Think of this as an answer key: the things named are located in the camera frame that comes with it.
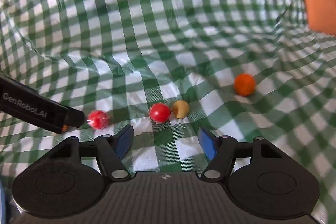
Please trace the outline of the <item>red fruit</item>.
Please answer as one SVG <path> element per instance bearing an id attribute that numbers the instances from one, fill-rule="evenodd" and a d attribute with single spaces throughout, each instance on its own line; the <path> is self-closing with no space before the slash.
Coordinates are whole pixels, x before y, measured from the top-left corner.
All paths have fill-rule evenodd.
<path id="1" fill-rule="evenodd" d="M 109 124 L 109 116 L 102 110 L 93 110 L 87 116 L 88 125 L 94 130 L 106 128 Z"/>

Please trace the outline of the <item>red cherry tomato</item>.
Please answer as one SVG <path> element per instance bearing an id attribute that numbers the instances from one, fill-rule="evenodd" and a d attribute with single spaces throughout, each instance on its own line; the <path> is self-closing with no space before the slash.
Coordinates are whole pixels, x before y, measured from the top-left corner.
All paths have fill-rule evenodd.
<path id="1" fill-rule="evenodd" d="M 149 111 L 149 116 L 155 123 L 166 122 L 170 118 L 170 115 L 170 108 L 164 103 L 154 104 Z"/>

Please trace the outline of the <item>orange tomato fruit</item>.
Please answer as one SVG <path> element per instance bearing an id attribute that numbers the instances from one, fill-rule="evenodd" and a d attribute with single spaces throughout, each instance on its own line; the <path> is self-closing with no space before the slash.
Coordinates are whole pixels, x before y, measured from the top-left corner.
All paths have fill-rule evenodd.
<path id="1" fill-rule="evenodd" d="M 62 133 L 65 133 L 69 130 L 69 126 L 68 125 L 64 125 L 63 128 L 62 128 Z"/>

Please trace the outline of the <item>small tan longan on cloth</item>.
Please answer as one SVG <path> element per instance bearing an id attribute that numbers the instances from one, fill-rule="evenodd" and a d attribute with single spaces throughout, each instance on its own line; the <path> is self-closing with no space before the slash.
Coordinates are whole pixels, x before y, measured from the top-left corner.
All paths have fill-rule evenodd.
<path id="1" fill-rule="evenodd" d="M 188 116 L 190 107 L 186 101 L 179 100 L 173 103 L 173 114 L 177 119 L 183 119 Z"/>

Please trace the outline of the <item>green white checkered cloth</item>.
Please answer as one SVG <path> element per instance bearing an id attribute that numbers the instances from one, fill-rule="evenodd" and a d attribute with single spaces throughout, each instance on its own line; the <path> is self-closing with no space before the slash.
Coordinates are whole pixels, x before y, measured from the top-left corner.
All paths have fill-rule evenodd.
<path id="1" fill-rule="evenodd" d="M 108 112 L 107 134 L 131 124 L 130 172 L 201 172 L 201 126 L 263 136 L 315 175 L 314 216 L 335 223 L 335 37 L 309 29 L 304 0 L 1 0 L 1 72 Z M 256 81 L 247 97 L 234 91 L 242 73 Z"/>

